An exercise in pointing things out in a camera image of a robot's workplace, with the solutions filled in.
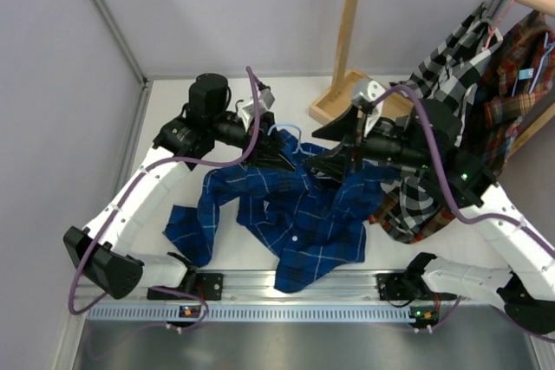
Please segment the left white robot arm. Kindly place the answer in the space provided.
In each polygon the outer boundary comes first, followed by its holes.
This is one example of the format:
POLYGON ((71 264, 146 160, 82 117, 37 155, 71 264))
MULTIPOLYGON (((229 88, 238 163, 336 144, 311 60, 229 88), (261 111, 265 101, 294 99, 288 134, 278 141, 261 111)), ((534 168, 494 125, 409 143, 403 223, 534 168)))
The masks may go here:
POLYGON ((282 140, 271 130, 271 88, 255 75, 250 83, 251 98, 230 110, 232 91, 223 75, 196 77, 187 103, 161 127, 139 168, 112 201, 85 226, 65 232, 63 243, 78 276, 115 300, 155 286, 166 287, 179 300, 193 295, 196 279, 188 260, 173 253, 136 254, 132 246, 172 188, 204 165, 219 142, 241 150, 237 166, 294 171, 282 140))

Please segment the blue plaid shirt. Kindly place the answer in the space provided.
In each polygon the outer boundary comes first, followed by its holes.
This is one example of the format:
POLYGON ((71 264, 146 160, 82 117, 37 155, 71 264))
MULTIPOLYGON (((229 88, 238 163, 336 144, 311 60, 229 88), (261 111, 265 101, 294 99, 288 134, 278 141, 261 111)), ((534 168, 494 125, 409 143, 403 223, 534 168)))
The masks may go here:
POLYGON ((164 235, 198 267, 206 266, 222 227, 220 208, 238 201, 237 224, 244 226, 278 259, 276 271, 322 276, 366 259, 365 222, 385 195, 382 183, 399 172, 366 162, 342 183, 310 173, 303 161, 285 155, 294 172, 248 166, 209 171, 198 203, 175 205, 164 235))

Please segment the light blue wire hanger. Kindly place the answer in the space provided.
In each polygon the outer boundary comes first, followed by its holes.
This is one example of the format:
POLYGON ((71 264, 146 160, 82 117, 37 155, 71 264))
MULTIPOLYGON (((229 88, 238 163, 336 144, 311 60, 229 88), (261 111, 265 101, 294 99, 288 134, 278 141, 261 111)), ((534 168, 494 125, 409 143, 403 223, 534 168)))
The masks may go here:
POLYGON ((286 152, 293 156, 296 162, 319 154, 314 144, 303 142, 303 130, 294 123, 274 123, 269 127, 267 135, 272 136, 274 133, 283 141, 286 152))

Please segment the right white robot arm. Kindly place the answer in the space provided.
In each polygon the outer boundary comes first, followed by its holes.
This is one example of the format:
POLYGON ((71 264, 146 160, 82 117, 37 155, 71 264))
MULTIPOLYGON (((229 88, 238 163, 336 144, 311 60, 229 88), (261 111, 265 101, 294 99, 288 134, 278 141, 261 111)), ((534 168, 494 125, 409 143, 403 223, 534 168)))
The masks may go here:
POLYGON ((417 255, 402 275, 414 298, 446 293, 484 302, 526 332, 554 338, 554 249, 510 201, 492 172, 455 144, 460 120, 438 101, 418 101, 400 127, 373 102, 359 102, 314 136, 333 142, 307 165, 333 179, 364 161, 408 168, 371 215, 384 230, 412 237, 437 211, 474 228, 505 260, 499 269, 417 255))

